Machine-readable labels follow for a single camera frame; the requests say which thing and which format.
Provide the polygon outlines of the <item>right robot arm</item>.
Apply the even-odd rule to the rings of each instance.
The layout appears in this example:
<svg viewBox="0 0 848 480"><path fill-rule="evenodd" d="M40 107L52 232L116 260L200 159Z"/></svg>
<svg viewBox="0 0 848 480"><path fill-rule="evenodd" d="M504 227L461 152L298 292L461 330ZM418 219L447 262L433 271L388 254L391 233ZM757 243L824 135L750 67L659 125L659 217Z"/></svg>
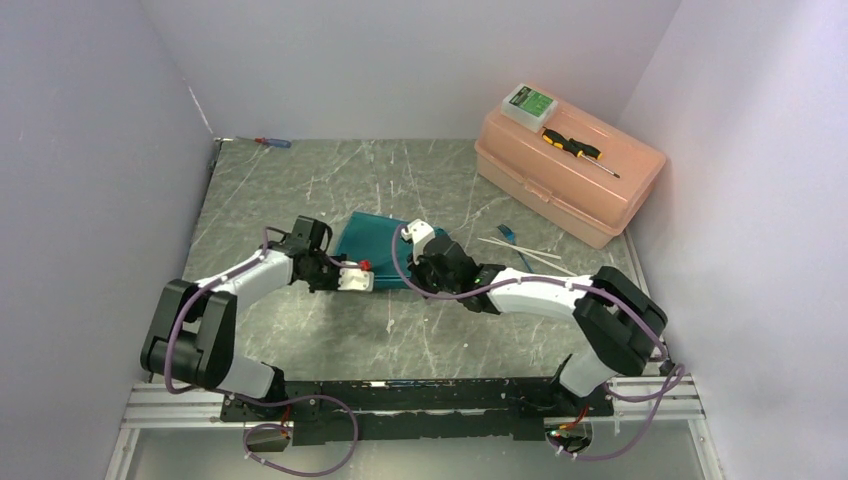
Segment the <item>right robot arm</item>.
<svg viewBox="0 0 848 480"><path fill-rule="evenodd" d="M456 301L475 313L532 314L576 322L587 343L561 364L551 388L557 411L574 415L590 394L617 375L643 373L668 317L614 267L593 275L532 274L500 264L477 263L447 235L417 235L411 226L395 242L411 245L407 285L422 296Z"/></svg>

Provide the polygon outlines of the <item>teal cloth napkin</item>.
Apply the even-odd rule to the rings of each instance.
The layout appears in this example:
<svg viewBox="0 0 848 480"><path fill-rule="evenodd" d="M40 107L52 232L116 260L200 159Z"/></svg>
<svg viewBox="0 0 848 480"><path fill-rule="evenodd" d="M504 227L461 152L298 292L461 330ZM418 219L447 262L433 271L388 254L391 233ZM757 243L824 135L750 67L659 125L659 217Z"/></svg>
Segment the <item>teal cloth napkin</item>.
<svg viewBox="0 0 848 480"><path fill-rule="evenodd" d="M422 247L405 243L395 232L397 227L405 225L402 220L356 211L343 229L333 256L345 254L347 261L372 271L375 277L373 291L406 289L412 283L407 256ZM436 236L445 233L432 227Z"/></svg>

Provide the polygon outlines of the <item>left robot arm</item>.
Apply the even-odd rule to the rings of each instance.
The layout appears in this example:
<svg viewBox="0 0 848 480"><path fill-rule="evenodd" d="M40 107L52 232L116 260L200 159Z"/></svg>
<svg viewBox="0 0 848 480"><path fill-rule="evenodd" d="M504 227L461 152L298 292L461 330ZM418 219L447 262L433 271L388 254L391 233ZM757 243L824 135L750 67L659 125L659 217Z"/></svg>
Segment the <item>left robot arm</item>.
<svg viewBox="0 0 848 480"><path fill-rule="evenodd" d="M277 241L267 227L259 248L225 271L197 281L175 279L160 295L140 352L143 370L163 377L172 394L198 388L248 398L264 420L287 406L284 372L236 354L239 314L265 296L304 282L311 292L335 291L347 267L326 249L332 228L299 216Z"/></svg>

